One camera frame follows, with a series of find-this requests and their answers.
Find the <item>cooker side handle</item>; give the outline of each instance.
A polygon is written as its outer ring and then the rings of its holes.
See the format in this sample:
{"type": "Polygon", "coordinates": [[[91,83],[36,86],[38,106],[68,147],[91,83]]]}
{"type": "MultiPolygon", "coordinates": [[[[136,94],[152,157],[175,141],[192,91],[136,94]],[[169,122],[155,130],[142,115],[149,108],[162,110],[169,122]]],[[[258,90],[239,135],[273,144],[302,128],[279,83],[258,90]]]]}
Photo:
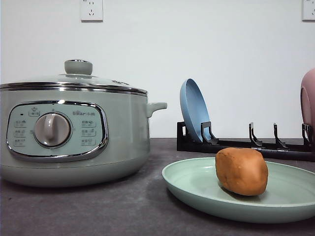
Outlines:
{"type": "Polygon", "coordinates": [[[153,112],[157,110],[161,110],[161,109],[166,109],[166,108],[167,108],[166,102],[148,103],[147,104],[147,117],[150,118],[153,112]]]}

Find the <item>brand logo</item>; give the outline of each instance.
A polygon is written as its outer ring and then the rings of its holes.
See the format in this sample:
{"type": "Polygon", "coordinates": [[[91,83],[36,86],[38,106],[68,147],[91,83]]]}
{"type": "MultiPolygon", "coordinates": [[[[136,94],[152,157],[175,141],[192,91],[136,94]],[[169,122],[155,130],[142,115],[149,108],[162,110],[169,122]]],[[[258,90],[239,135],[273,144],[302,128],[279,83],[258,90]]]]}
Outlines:
{"type": "Polygon", "coordinates": [[[72,114],[75,116],[95,116],[95,112],[81,112],[81,111],[73,111],[72,114]]]}

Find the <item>lid handle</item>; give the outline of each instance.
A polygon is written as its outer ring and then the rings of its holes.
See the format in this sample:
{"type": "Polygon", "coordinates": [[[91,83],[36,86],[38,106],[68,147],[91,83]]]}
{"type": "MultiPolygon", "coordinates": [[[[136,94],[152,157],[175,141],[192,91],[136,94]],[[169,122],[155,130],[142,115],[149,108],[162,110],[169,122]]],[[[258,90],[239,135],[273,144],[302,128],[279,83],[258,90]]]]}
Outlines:
{"type": "Polygon", "coordinates": [[[64,70],[67,74],[91,75],[93,71],[93,64],[87,60],[66,60],[64,62],[64,70]]]}

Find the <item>control panel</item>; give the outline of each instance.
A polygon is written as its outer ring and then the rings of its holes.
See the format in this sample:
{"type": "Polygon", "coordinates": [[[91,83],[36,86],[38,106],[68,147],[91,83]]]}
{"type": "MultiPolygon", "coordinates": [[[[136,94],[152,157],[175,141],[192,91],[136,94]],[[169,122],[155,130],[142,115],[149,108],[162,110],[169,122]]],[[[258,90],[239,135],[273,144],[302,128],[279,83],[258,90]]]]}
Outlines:
{"type": "Polygon", "coordinates": [[[7,144],[23,159],[88,159],[107,141],[105,112],[96,104],[29,102],[13,108],[9,116],[7,144]]]}

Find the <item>black dish rack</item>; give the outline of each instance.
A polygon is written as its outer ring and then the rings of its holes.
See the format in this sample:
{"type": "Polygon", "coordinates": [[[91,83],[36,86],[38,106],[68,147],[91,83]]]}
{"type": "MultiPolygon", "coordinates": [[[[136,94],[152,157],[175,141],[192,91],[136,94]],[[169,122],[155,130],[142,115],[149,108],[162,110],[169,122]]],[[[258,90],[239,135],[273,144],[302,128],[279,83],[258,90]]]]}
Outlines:
{"type": "Polygon", "coordinates": [[[315,162],[315,144],[313,144],[313,129],[307,124],[302,124],[303,144],[286,144],[278,138],[277,124],[274,123],[275,142],[268,143],[258,140],[254,135],[254,125],[249,124],[250,141],[230,141],[216,138],[211,131],[211,122],[201,123],[202,143],[195,142],[185,125],[185,122],[177,123],[177,151],[193,151],[204,153],[217,153],[228,147],[252,148],[260,151],[264,158],[275,158],[285,160],[300,160],[315,162]],[[209,129],[211,138],[208,140],[204,130],[209,129]]]}

